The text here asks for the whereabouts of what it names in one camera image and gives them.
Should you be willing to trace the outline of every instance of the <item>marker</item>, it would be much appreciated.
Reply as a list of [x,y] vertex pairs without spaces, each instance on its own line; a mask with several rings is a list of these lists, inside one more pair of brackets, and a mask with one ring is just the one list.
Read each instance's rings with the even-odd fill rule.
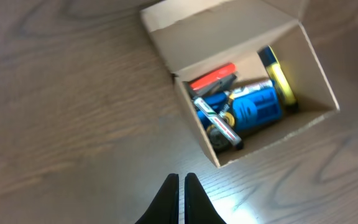
[[243,148],[242,139],[238,136],[229,125],[227,125],[222,118],[204,101],[204,99],[196,94],[196,92],[189,86],[187,82],[183,82],[187,88],[190,96],[193,99],[193,104],[204,113],[209,121],[229,140],[229,142],[237,149]]
[[234,72],[236,72],[236,66],[233,63],[229,63],[207,75],[202,76],[201,78],[191,83],[190,86],[194,91],[198,91],[220,79],[229,76],[230,74],[233,74]]

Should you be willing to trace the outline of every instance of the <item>wood grain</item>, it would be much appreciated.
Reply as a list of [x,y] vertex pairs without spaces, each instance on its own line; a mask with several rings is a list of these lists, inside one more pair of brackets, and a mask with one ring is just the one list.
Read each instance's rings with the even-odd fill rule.
[[358,223],[358,1],[304,21],[341,113],[222,169],[180,117],[151,3],[0,0],[0,223],[134,223],[170,172],[228,223]]

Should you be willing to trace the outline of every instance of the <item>cardboard box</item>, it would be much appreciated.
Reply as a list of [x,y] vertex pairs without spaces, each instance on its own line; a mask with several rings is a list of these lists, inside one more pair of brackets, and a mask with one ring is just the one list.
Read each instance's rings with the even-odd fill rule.
[[[301,24],[301,0],[165,0],[141,17],[168,69],[185,118],[206,157],[217,167],[291,141],[339,111],[339,105]],[[298,99],[300,111],[244,140],[244,149],[216,155],[182,81],[226,63],[237,66],[237,82],[267,73],[257,51],[271,45]]]

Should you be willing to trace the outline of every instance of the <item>box flap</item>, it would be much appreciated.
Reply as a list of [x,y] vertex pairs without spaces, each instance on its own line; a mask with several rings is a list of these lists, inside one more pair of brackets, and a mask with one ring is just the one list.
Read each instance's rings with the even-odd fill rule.
[[302,20],[309,0],[262,0],[277,9],[291,15],[299,20]]
[[168,0],[142,11],[150,36],[172,73],[298,22],[261,0],[194,2]]
[[153,32],[228,1],[232,0],[164,0],[140,13],[147,30]]

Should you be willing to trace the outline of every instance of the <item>red object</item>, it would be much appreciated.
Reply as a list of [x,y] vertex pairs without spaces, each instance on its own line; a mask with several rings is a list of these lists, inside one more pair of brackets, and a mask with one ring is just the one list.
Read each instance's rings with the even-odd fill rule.
[[190,84],[190,86],[194,91],[198,91],[234,72],[236,72],[236,66],[233,63],[230,63],[197,79]]

